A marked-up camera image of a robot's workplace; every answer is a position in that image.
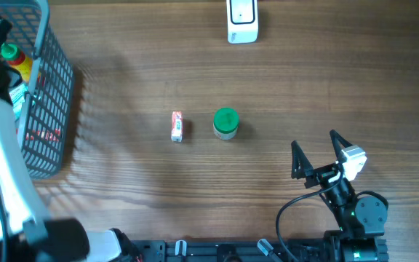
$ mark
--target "plastic basket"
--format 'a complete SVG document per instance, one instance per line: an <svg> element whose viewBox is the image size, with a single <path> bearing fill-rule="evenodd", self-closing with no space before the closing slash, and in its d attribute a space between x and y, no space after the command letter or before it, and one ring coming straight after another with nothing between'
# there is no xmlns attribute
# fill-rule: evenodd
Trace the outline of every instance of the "plastic basket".
<svg viewBox="0 0 419 262"><path fill-rule="evenodd" d="M33 59L17 141L33 179L61 168L73 94L73 69L49 25L46 0L0 0L0 15L12 23L7 43Z"/></svg>

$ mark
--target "wood grain surface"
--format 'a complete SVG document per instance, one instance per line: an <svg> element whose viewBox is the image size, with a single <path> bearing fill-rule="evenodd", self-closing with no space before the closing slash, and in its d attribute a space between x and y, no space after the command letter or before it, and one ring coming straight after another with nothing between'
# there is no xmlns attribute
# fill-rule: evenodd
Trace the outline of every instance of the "wood grain surface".
<svg viewBox="0 0 419 262"><path fill-rule="evenodd" d="M256 43L230 45L224 2L52 7L76 92L42 199L130 239L274 239L279 208L310 192L290 178L290 143L329 164L336 129L368 155L355 189L390 202L391 260L419 261L419 1L263 1L259 17ZM230 141L212 131L225 106L241 119ZM322 237L337 224L312 198L281 228Z"/></svg>

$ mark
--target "green bottle cap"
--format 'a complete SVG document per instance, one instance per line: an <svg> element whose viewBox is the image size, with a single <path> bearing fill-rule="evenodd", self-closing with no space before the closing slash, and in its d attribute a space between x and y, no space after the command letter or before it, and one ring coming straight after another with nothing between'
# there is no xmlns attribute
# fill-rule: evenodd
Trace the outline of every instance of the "green bottle cap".
<svg viewBox="0 0 419 262"><path fill-rule="evenodd" d="M229 134L239 126L239 115L232 108L221 108L215 114L214 125L218 132Z"/></svg>
<svg viewBox="0 0 419 262"><path fill-rule="evenodd" d="M3 44L1 56L8 61L14 61L20 56L20 49L15 44Z"/></svg>

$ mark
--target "red and white box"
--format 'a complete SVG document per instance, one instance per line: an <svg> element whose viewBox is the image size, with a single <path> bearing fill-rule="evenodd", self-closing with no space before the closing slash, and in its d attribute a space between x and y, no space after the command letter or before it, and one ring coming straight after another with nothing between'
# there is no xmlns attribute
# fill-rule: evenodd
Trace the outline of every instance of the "red and white box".
<svg viewBox="0 0 419 262"><path fill-rule="evenodd" d="M171 140L174 142L182 142L182 134L183 134L182 112L174 111L172 112Z"/></svg>

